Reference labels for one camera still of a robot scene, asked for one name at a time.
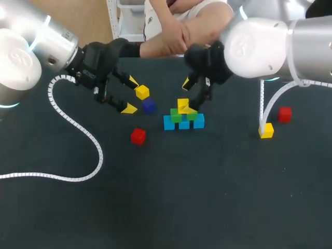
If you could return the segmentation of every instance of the yellow block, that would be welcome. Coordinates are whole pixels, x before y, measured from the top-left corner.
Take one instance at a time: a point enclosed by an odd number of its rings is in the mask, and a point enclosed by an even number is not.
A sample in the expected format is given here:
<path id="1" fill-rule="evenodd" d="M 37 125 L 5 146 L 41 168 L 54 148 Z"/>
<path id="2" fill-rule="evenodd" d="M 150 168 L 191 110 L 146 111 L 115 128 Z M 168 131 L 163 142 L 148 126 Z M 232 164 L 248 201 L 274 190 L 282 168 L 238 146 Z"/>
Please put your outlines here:
<path id="1" fill-rule="evenodd" d="M 127 103 L 127 108 L 124 109 L 121 113 L 133 114 L 135 111 L 137 111 L 137 108 Z"/>
<path id="2" fill-rule="evenodd" d="M 183 109 L 179 110 L 178 109 L 178 113 L 179 114 L 191 114 L 191 113 L 195 113 L 196 111 L 194 109 L 191 109 L 189 107 L 189 105 L 187 105 L 186 107 L 184 107 Z"/>
<path id="3" fill-rule="evenodd" d="M 136 91 L 136 96 L 140 100 L 145 100 L 147 97 L 150 96 L 150 91 L 145 85 L 140 85 L 135 89 L 135 91 Z"/>
<path id="4" fill-rule="evenodd" d="M 140 85 L 136 82 L 136 80 L 131 76 L 131 75 L 129 75 L 129 80 L 131 81 L 131 82 L 134 82 L 136 85 L 137 85 L 137 87 L 139 87 Z"/>
<path id="5" fill-rule="evenodd" d="M 264 134 L 261 134 L 260 127 L 258 129 L 258 132 L 261 139 L 270 139 L 273 137 L 274 129 L 271 123 L 266 123 Z"/>
<path id="6" fill-rule="evenodd" d="M 185 107 L 189 107 L 189 99 L 177 99 L 177 109 L 178 109 L 178 111 L 182 110 Z"/>
<path id="7" fill-rule="evenodd" d="M 185 85 L 186 85 L 188 82 L 189 82 L 189 77 L 187 77 L 186 81 L 183 83 L 183 85 L 182 85 L 182 89 L 184 89 L 184 90 L 187 91 L 187 89 L 185 89 L 184 87 L 185 87 Z"/>

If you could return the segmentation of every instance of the robot arm logo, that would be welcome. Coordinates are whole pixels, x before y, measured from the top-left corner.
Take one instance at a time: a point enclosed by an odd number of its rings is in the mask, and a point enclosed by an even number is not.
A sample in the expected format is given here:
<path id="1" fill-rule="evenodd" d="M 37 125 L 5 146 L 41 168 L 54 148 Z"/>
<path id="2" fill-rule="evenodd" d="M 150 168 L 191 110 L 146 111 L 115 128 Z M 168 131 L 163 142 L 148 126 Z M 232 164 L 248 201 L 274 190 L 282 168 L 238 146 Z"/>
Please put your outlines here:
<path id="1" fill-rule="evenodd" d="M 33 64 L 31 57 L 27 52 L 20 48 L 15 48 L 8 54 L 10 61 L 17 67 L 22 69 L 30 68 Z"/>
<path id="2" fill-rule="evenodd" d="M 231 44 L 231 51 L 237 58 L 250 57 L 255 49 L 254 38 L 248 34 L 238 35 Z"/>

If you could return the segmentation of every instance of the white shelf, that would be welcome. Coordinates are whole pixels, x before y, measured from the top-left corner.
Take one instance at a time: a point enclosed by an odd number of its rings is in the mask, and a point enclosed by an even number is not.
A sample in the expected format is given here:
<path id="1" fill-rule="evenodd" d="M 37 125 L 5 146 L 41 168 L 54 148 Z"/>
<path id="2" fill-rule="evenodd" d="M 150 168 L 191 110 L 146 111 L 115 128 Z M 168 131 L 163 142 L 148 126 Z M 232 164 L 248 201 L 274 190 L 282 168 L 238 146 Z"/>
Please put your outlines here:
<path id="1" fill-rule="evenodd" d="M 117 7 L 120 8 L 120 19 L 117 18 Z M 144 6 L 121 5 L 116 0 L 107 0 L 110 25 L 113 38 L 125 38 L 130 42 L 143 42 Z"/>

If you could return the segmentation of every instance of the person's hand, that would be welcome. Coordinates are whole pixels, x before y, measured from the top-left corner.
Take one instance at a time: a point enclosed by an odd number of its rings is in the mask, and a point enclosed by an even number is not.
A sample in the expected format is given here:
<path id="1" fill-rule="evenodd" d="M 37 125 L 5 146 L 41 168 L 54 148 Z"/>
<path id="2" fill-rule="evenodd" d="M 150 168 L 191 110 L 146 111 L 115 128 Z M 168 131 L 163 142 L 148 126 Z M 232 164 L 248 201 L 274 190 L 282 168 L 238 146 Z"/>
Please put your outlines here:
<path id="1" fill-rule="evenodd" d="M 184 13 L 202 1 L 203 0 L 176 0 L 174 4 L 170 6 L 170 12 L 172 14 Z"/>
<path id="2" fill-rule="evenodd" d="M 183 54 L 187 51 L 188 29 L 184 23 L 176 18 L 172 17 L 162 24 L 161 35 L 172 54 Z"/>

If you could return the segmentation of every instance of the green block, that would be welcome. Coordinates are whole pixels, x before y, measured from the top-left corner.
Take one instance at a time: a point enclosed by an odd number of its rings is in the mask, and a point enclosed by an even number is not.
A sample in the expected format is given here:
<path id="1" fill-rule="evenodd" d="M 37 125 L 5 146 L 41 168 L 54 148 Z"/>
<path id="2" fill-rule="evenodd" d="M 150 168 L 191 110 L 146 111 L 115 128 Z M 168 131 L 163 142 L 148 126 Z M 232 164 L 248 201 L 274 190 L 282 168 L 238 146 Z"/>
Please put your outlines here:
<path id="1" fill-rule="evenodd" d="M 187 114 L 187 120 L 195 121 L 197 120 L 198 112 Z"/>
<path id="2" fill-rule="evenodd" d="M 172 123 L 181 123 L 182 122 L 182 114 L 179 114 L 177 108 L 171 109 L 171 121 Z"/>

